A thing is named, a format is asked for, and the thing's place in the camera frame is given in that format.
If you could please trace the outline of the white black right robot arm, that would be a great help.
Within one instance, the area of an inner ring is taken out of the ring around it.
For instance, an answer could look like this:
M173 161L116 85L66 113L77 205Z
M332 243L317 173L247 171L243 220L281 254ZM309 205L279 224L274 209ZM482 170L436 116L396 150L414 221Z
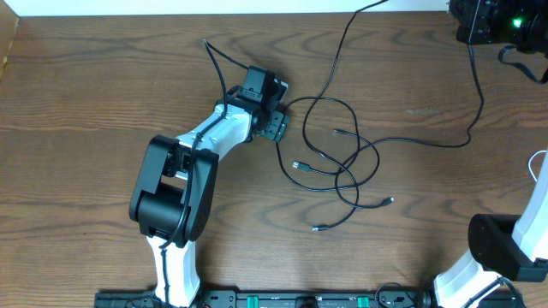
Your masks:
M506 54L547 53L547 3L542 0L450 0L458 20L456 38L473 48L501 44ZM468 250L437 275L419 307L522 307L514 284L547 277L547 167L520 215L476 214L468 224Z

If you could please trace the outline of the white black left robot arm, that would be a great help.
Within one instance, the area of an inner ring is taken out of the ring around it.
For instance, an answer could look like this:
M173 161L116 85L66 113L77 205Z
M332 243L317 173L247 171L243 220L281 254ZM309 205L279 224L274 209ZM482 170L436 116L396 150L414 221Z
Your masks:
M155 307L189 307L200 290L196 240L205 229L220 161L256 136L278 142L289 125L281 103L289 86L251 66L242 85L224 90L212 114L175 138L149 142L128 214L154 256Z

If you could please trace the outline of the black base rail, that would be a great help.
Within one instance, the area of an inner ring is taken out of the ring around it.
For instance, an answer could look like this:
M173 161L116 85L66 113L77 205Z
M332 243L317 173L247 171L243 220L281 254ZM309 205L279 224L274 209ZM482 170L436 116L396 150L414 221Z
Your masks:
M379 293L241 293L227 290L204 291L190 305L193 308L408 308L427 307L417 303L414 292L380 291ZM483 298L477 307L523 307L515 295L497 291ZM144 293L96 293L95 308L168 307L155 299L153 291Z

